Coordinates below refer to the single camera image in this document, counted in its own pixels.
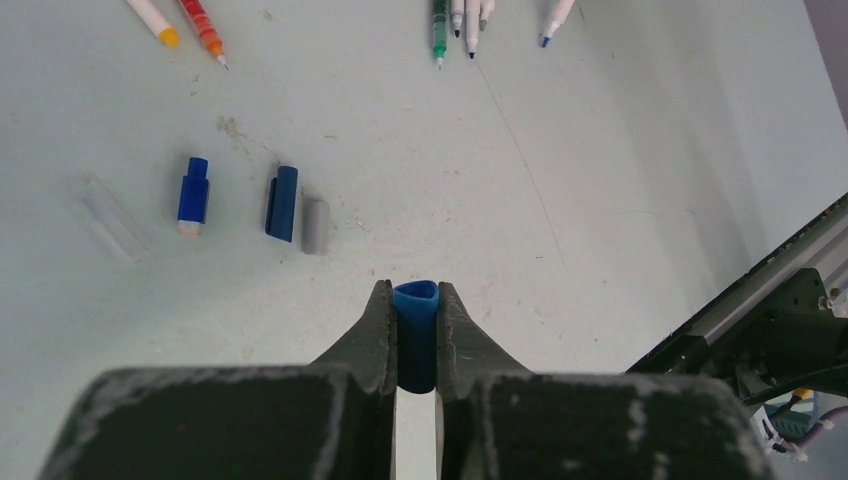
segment cable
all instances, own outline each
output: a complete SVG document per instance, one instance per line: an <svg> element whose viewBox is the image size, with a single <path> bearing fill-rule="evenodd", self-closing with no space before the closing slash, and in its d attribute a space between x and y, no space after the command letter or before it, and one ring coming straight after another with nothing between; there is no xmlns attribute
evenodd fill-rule
<svg viewBox="0 0 848 480"><path fill-rule="evenodd" d="M841 417L845 414L848 414L848 407L834 408L833 410L830 410L827 413L825 413L824 415L822 415L821 417L819 417L819 419L816 421L816 424L813 425L812 428L810 428L810 430L807 433L805 433L804 436L801 437L800 440L795 442L794 445L790 444L786 440L783 440L781 443L775 445L773 448L778 452L781 451L780 449L784 449L784 452L785 452L786 449L788 449L790 447L794 447L796 451L800 451L800 449L805 448L813 440L815 440L816 437L821 435L821 432L823 432L824 430L830 430L831 428L833 428L833 420L835 418Z"/></svg>
<svg viewBox="0 0 848 480"><path fill-rule="evenodd" d="M796 388L803 387L804 385L815 385L818 382L833 380L846 374L848 374L848 363L843 363L841 365L823 368L806 375L801 375L800 377L796 377L788 382L767 388L741 400L746 406L756 405L758 403L771 400L774 397L779 397L783 394L789 393Z"/></svg>

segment orange marker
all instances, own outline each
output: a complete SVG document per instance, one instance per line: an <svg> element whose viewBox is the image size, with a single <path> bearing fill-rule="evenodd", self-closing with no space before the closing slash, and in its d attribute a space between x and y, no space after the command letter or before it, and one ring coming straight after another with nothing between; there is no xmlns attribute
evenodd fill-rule
<svg viewBox="0 0 848 480"><path fill-rule="evenodd" d="M185 10L191 23L194 24L194 30L197 32L197 36L200 37L200 41L203 42L203 46L206 47L206 50L209 50L212 56L221 62L221 65L229 70L230 67L227 67L227 58L224 56L224 42L218 37L218 32L212 26L209 15L206 14L206 10L200 4L200 0L180 0L180 4L183 6L183 10Z"/></svg>

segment green marker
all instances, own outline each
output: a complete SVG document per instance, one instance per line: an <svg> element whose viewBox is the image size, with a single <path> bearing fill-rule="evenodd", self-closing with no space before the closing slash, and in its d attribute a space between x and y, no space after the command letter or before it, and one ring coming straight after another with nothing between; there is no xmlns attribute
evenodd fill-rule
<svg viewBox="0 0 848 480"><path fill-rule="evenodd" d="M433 0L433 55L439 70L448 49L448 0Z"/></svg>

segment blue marker cap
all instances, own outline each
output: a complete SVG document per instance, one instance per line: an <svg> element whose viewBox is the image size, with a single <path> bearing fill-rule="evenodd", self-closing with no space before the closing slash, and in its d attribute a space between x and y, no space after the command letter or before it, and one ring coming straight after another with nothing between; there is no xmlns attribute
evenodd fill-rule
<svg viewBox="0 0 848 480"><path fill-rule="evenodd" d="M180 206L177 210L177 230L184 235L200 235L200 225L206 223L206 204L209 202L209 162L200 157L188 159L188 172L183 177Z"/></svg>
<svg viewBox="0 0 848 480"><path fill-rule="evenodd" d="M397 311L398 386L427 393L436 386L436 313L439 286L419 280L395 287Z"/></svg>
<svg viewBox="0 0 848 480"><path fill-rule="evenodd" d="M291 243L294 230L294 207L297 201L297 169L282 166L271 180L265 233Z"/></svg>

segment pen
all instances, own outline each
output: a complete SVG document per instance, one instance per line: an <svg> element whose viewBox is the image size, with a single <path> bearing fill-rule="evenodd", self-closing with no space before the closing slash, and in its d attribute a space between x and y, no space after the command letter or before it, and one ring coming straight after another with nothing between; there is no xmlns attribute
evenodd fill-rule
<svg viewBox="0 0 848 480"><path fill-rule="evenodd" d="M548 26L545 28L545 32L542 33L544 37L542 38L542 48L548 46L548 42L551 41L551 37L556 29L565 23L565 19L568 18L568 12L571 11L572 6L574 6L574 0L559 0L557 2L556 7L551 11Z"/></svg>
<svg viewBox="0 0 848 480"><path fill-rule="evenodd" d="M433 0L433 55L439 70L445 60L445 51L448 49L448 0Z"/></svg>
<svg viewBox="0 0 848 480"><path fill-rule="evenodd" d="M465 0L451 0L451 23L453 24L453 35L459 38L459 30L462 28L462 15L465 10Z"/></svg>
<svg viewBox="0 0 848 480"><path fill-rule="evenodd" d="M206 10L200 4L200 0L180 0L180 4L183 6L183 10L185 10L191 23L194 24L194 30L197 32L197 36L200 37L200 41L203 42L204 48L221 62L221 65L229 70L227 57L224 56L224 42L218 37L218 32L212 26L212 21L209 20L209 15L206 14Z"/></svg>
<svg viewBox="0 0 848 480"><path fill-rule="evenodd" d="M465 0L465 43L468 57L472 60L477 53L477 37L480 35L480 0Z"/></svg>
<svg viewBox="0 0 848 480"><path fill-rule="evenodd" d="M495 11L495 0L480 1L480 31L486 30L486 25L489 24L489 15Z"/></svg>
<svg viewBox="0 0 848 480"><path fill-rule="evenodd" d="M177 30L168 23L168 20L159 13L159 10L150 3L150 0L127 0L127 3L141 17L141 20L159 41L172 48L180 44L180 36L177 35Z"/></svg>

